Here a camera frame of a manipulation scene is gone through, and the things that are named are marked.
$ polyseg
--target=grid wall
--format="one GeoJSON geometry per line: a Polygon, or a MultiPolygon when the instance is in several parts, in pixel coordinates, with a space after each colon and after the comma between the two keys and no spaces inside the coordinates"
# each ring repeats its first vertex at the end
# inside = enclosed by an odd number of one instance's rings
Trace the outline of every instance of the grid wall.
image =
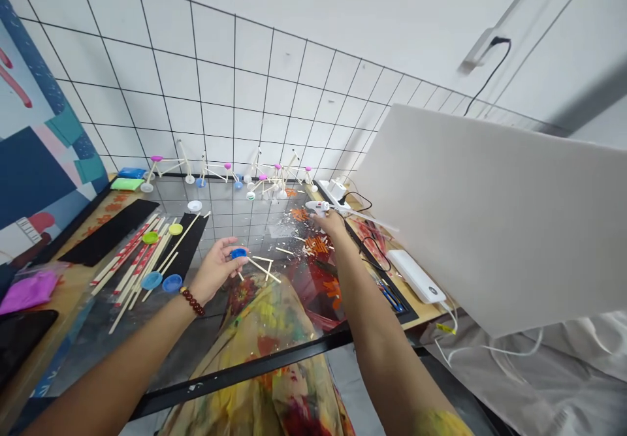
{"type": "MultiPolygon", "coordinates": [[[[241,172],[293,151],[316,179],[358,169],[394,103],[461,115],[470,96],[192,0],[10,0],[108,171],[151,155],[241,172]]],[[[470,117],[545,123],[476,101],[470,117]]]]}

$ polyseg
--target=purple fabric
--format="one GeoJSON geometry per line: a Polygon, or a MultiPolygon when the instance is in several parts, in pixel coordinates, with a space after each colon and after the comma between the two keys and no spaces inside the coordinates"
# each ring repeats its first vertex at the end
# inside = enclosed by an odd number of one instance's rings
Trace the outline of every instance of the purple fabric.
{"type": "Polygon", "coordinates": [[[52,271],[39,272],[12,285],[2,304],[0,315],[45,304],[57,285],[57,275],[52,271]]]}

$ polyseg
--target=white foam board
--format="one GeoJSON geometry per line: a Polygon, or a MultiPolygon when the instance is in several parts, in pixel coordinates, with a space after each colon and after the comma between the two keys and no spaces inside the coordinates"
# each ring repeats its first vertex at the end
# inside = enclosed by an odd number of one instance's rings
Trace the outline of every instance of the white foam board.
{"type": "Polygon", "coordinates": [[[394,105],[353,178],[493,337],[627,307],[627,151],[394,105]]]}

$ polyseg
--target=colorful painting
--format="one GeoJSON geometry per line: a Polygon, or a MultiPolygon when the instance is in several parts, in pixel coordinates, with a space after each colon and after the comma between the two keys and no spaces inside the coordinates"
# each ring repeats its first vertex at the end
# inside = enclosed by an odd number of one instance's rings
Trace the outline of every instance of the colorful painting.
{"type": "Polygon", "coordinates": [[[107,185],[102,161],[8,0],[0,0],[0,298],[107,185]]]}

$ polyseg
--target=beaded bracelet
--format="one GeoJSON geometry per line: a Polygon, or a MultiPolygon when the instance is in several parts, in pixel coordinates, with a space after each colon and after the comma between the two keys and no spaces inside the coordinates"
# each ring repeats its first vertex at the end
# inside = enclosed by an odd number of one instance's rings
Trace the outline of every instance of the beaded bracelet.
{"type": "Polygon", "coordinates": [[[191,292],[189,291],[189,289],[183,286],[181,289],[178,290],[178,292],[180,292],[183,295],[183,297],[187,299],[187,302],[189,302],[192,309],[194,309],[194,312],[196,312],[196,315],[199,315],[201,317],[204,315],[204,309],[198,303],[198,301],[194,299],[194,296],[191,295],[191,292]]]}

